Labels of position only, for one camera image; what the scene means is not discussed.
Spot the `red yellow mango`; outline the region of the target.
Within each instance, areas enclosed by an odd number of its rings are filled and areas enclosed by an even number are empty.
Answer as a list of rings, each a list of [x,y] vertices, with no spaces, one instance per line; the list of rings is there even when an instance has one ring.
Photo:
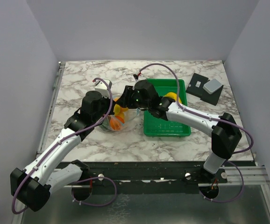
[[[123,112],[126,112],[126,111],[128,111],[128,108],[124,108],[124,107],[119,106],[118,104],[115,104],[115,106],[114,106],[114,114],[115,114],[115,116],[117,114],[119,114],[119,113],[123,113]]]

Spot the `clear zip top bag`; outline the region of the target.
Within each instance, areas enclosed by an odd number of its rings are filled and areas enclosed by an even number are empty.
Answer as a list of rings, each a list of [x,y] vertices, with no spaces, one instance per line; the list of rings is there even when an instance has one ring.
[[[113,112],[103,121],[101,127],[106,131],[122,131],[130,126],[138,115],[139,109],[128,109],[115,103]]]

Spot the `orange fruit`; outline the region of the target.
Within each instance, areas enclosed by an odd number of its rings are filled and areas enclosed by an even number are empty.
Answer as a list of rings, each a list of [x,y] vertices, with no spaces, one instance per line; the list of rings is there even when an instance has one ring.
[[[119,131],[122,128],[122,122],[117,118],[111,118],[109,124],[113,131]]]

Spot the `green plastic bin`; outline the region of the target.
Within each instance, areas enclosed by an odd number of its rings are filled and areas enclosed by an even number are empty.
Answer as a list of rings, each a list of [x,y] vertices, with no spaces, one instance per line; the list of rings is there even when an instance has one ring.
[[[164,96],[170,92],[177,92],[177,82],[175,79],[149,78],[148,81],[153,84],[159,96]],[[191,128],[178,122],[157,119],[145,111],[143,132],[149,137],[187,137],[191,135]]]

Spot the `yellow banana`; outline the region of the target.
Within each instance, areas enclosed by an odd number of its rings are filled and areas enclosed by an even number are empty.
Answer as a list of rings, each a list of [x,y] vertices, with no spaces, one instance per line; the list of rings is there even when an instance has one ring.
[[[181,98],[178,97],[177,94],[174,92],[168,92],[167,94],[164,95],[164,97],[171,98],[175,102],[178,101],[180,104],[182,104]]]

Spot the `yellow lemon front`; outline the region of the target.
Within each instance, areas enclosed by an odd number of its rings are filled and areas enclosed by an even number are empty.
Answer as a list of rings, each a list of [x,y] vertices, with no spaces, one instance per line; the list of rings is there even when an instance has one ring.
[[[120,112],[115,116],[121,123],[125,123],[125,114],[123,112]]]

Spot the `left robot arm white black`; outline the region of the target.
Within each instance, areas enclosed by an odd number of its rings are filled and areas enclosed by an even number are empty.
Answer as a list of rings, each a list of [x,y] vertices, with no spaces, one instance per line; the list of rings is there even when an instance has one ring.
[[[111,91],[89,91],[81,107],[68,118],[52,144],[24,169],[15,168],[10,174],[12,212],[16,215],[26,209],[40,210],[52,193],[65,185],[87,182],[86,165],[76,160],[55,172],[63,158],[79,145],[96,126],[99,126],[114,107]]]

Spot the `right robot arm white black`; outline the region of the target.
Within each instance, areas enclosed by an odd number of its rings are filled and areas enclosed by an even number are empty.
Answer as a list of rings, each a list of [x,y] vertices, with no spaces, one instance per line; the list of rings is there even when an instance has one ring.
[[[147,110],[157,119],[178,122],[211,137],[212,152],[200,171],[204,182],[211,182],[217,177],[217,171],[230,159],[242,138],[239,126],[229,113],[219,116],[187,107],[177,100],[158,95],[153,84],[147,80],[126,86],[116,103],[128,109]]]

